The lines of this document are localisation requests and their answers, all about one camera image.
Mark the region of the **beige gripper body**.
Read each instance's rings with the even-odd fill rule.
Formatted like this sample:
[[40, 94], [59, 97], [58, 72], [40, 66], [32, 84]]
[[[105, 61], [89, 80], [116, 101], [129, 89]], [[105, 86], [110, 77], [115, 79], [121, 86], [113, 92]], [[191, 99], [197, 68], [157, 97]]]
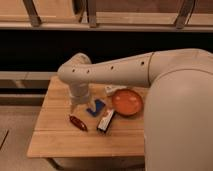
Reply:
[[90, 102], [91, 94], [89, 85], [85, 83], [71, 84], [69, 86], [69, 97], [71, 101], [71, 112], [74, 112], [78, 105]]

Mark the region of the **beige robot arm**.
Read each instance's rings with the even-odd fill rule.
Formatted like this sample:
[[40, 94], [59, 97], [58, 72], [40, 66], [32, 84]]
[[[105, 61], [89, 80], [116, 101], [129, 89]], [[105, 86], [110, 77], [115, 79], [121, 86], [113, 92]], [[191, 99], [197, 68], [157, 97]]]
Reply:
[[147, 87], [146, 171], [213, 171], [213, 53], [156, 51], [93, 64], [78, 53], [58, 69], [74, 104], [89, 101], [90, 83]]

